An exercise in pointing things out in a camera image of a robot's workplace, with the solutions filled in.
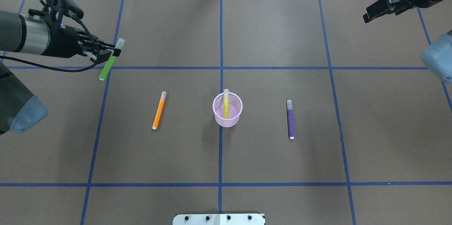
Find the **orange marker pen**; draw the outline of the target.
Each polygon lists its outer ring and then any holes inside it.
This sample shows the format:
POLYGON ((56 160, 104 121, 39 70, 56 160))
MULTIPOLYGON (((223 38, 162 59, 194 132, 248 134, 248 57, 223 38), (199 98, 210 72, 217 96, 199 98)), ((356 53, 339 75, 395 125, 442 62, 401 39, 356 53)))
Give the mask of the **orange marker pen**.
POLYGON ((163 107, 165 104, 165 98, 166 98, 167 92, 166 91, 162 91, 161 95, 160 95, 160 100, 157 106, 157 110, 156 110, 156 114, 154 117, 154 121, 152 124, 152 130, 157 130, 158 129, 158 125, 160 122, 160 118, 162 115, 162 111, 163 111, 163 107))

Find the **pink mesh pen holder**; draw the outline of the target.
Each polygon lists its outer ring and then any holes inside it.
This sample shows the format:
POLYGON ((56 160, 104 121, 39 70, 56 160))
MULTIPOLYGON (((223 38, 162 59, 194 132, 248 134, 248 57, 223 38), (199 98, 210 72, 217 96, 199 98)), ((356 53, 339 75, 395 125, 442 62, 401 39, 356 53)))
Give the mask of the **pink mesh pen holder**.
POLYGON ((219 126, 231 128, 239 122, 243 111, 242 99, 236 93, 229 92, 227 99, 225 94, 219 93, 213 100, 212 110, 214 119, 219 126))

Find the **green marker pen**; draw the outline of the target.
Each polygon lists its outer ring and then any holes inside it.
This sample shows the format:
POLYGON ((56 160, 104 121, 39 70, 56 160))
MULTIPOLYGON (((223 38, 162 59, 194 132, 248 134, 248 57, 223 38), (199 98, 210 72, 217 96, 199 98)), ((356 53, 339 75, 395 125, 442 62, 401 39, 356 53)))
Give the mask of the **green marker pen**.
POLYGON ((102 72, 100 73, 99 79, 101 81, 104 81, 107 78, 109 72, 111 71, 111 68, 113 67, 113 64, 115 63, 117 58, 119 58, 119 56, 120 56, 121 49, 122 49, 124 43, 125 43, 125 40, 123 38, 118 38, 118 40, 115 44, 115 48, 113 49, 112 56, 109 57, 109 59, 107 60, 106 64, 103 67, 102 72))

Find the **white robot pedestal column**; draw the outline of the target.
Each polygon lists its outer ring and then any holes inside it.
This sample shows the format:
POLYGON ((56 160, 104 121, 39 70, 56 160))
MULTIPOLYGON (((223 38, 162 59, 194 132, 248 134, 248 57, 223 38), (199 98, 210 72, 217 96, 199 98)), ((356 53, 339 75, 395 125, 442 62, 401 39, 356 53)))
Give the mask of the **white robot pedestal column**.
POLYGON ((172 221, 173 225, 265 225, 264 214, 180 214, 172 221))

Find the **purple marker pen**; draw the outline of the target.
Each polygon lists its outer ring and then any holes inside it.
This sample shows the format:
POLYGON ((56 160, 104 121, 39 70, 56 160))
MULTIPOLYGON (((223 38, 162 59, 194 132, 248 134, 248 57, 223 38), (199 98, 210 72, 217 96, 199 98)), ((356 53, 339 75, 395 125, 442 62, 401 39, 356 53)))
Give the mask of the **purple marker pen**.
POLYGON ((295 126, 293 119, 293 106, 292 100, 287 100, 287 126, 288 126, 288 137, 290 140, 295 139, 295 126))

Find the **yellow marker pen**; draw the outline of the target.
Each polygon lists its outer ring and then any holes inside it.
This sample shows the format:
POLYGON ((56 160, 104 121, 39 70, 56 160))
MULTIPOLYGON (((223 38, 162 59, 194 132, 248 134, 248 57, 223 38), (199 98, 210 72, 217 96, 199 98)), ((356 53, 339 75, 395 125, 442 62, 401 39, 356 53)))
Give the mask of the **yellow marker pen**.
POLYGON ((223 92, 223 118, 229 119, 229 89, 224 89, 223 92))

